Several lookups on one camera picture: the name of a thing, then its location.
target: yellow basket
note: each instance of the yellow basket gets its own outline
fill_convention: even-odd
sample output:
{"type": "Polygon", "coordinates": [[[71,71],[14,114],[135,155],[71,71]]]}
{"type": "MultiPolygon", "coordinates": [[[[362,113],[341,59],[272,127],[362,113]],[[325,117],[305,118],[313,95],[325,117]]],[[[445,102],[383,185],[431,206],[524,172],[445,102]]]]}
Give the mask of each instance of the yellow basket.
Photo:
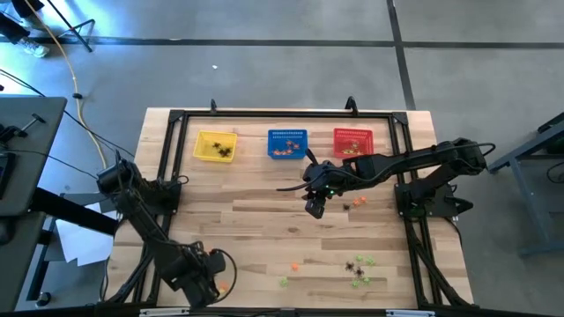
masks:
{"type": "Polygon", "coordinates": [[[235,156],[236,144],[237,135],[235,133],[199,131],[194,148],[194,157],[211,162],[231,163],[235,156]],[[214,146],[216,144],[221,144],[220,149],[231,149],[231,154],[224,158],[221,157],[220,149],[214,146]]]}

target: white paper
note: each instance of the white paper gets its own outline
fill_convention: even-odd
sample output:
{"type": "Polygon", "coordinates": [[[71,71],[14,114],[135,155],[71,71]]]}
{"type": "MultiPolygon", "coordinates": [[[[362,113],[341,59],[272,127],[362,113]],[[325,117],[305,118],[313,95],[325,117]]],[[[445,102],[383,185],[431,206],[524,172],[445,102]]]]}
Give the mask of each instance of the white paper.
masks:
{"type": "MultiPolygon", "coordinates": [[[[90,210],[100,212],[100,204],[94,203],[85,206],[90,210]]],[[[117,218],[116,211],[110,211],[104,216],[117,218]]],[[[65,261],[78,260],[78,266],[106,260],[112,252],[114,237],[105,233],[96,232],[74,225],[64,220],[56,220],[56,229],[59,231],[61,246],[65,261]]]]}

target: desk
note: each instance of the desk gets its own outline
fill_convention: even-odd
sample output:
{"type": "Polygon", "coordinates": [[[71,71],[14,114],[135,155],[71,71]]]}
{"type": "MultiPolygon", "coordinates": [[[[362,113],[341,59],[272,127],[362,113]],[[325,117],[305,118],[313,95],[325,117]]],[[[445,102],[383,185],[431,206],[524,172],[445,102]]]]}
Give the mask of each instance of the desk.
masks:
{"type": "MultiPolygon", "coordinates": [[[[41,116],[45,123],[35,123],[27,138],[14,137],[9,146],[15,150],[49,153],[63,116],[65,98],[0,98],[0,123],[4,126],[23,127],[30,122],[32,113],[41,116]]],[[[17,153],[18,163],[12,174],[4,199],[0,200],[2,216],[21,215],[37,186],[46,157],[35,153],[17,153]]],[[[27,213],[16,223],[12,241],[0,246],[0,312],[12,311],[18,302],[29,262],[37,246],[45,221],[42,212],[27,213]]]]}
{"type": "MultiPolygon", "coordinates": [[[[157,175],[167,129],[168,108],[149,108],[141,131],[135,162],[148,180],[157,175]]],[[[429,112],[408,112],[414,149],[436,144],[429,112]]],[[[390,155],[390,133],[378,119],[330,118],[226,118],[190,117],[180,174],[189,177],[173,218],[170,238],[180,242],[201,240],[206,249],[223,248],[237,265],[239,279],[233,293],[218,306],[310,308],[416,307],[410,259],[403,222],[393,195],[395,178],[375,188],[347,192],[327,202],[323,219],[304,210],[304,191],[277,192],[274,188],[301,184],[309,161],[273,160],[266,155],[268,129],[307,129],[309,147],[319,161],[332,157],[333,128],[371,129],[376,152],[390,155]],[[200,129],[238,134],[232,164],[203,162],[192,156],[200,129]],[[367,197],[357,209],[343,203],[367,197]],[[372,280],[353,289],[345,263],[357,254],[372,256],[374,267],[363,266],[372,280]],[[292,263],[299,263],[292,271],[292,263]],[[288,287],[279,286],[287,276],[288,287]]],[[[172,144],[176,144],[178,129],[172,144]]],[[[167,170],[172,168],[174,149],[167,170]]],[[[420,171],[425,176],[429,171],[420,171]]],[[[443,219],[429,218],[434,258],[458,293],[470,301],[471,290],[460,241],[443,219]]],[[[142,241],[125,223],[115,236],[108,264],[111,297],[138,263],[142,241]]],[[[230,268],[216,278],[231,283],[230,268]]],[[[431,298],[423,269],[426,295],[431,298]]],[[[145,291],[151,278],[145,280],[145,291]]],[[[186,306],[181,292],[161,283],[158,306],[186,306]]]]}

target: yellow cable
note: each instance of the yellow cable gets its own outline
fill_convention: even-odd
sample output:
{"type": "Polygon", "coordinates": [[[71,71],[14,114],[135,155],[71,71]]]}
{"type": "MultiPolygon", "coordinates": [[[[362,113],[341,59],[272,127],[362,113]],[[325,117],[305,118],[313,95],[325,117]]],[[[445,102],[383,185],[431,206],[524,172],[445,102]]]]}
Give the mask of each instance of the yellow cable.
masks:
{"type": "MultiPolygon", "coordinates": [[[[31,9],[33,11],[33,14],[35,15],[35,17],[37,17],[37,19],[41,22],[41,24],[43,25],[43,27],[45,28],[47,33],[49,33],[49,35],[51,36],[53,41],[55,41],[55,44],[61,50],[61,53],[63,54],[63,57],[64,57],[64,61],[67,62],[67,65],[69,66],[70,73],[72,75],[72,82],[74,83],[74,92],[79,93],[78,92],[77,77],[74,74],[74,69],[72,69],[72,65],[71,65],[71,62],[69,61],[69,58],[67,57],[66,53],[64,52],[63,46],[61,46],[61,43],[59,43],[59,41],[53,35],[53,32],[51,32],[51,29],[45,24],[45,22],[43,22],[43,20],[41,19],[41,17],[37,13],[37,11],[33,8],[33,6],[27,0],[24,0],[24,1],[26,1],[26,4],[29,7],[29,9],[31,9]]],[[[86,122],[82,118],[82,102],[80,102],[77,98],[73,97],[73,99],[77,102],[77,113],[78,113],[78,119],[80,120],[80,123],[82,123],[82,125],[84,125],[85,127],[88,128],[88,126],[86,125],[86,122]]],[[[94,135],[90,131],[86,131],[86,132],[88,132],[88,135],[93,140],[94,145],[96,145],[96,148],[98,149],[98,154],[100,154],[100,159],[102,160],[102,167],[104,169],[106,169],[106,167],[107,167],[106,158],[104,158],[104,153],[102,152],[102,149],[100,147],[100,142],[98,142],[96,137],[94,137],[94,135]]]]}

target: red basket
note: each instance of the red basket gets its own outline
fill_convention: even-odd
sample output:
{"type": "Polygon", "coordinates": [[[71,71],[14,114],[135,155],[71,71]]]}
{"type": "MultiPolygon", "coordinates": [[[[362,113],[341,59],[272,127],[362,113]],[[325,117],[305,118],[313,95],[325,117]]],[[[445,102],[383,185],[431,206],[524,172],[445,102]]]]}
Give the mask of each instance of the red basket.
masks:
{"type": "Polygon", "coordinates": [[[336,158],[345,159],[373,153],[371,130],[343,128],[333,130],[333,154],[336,158]]]}

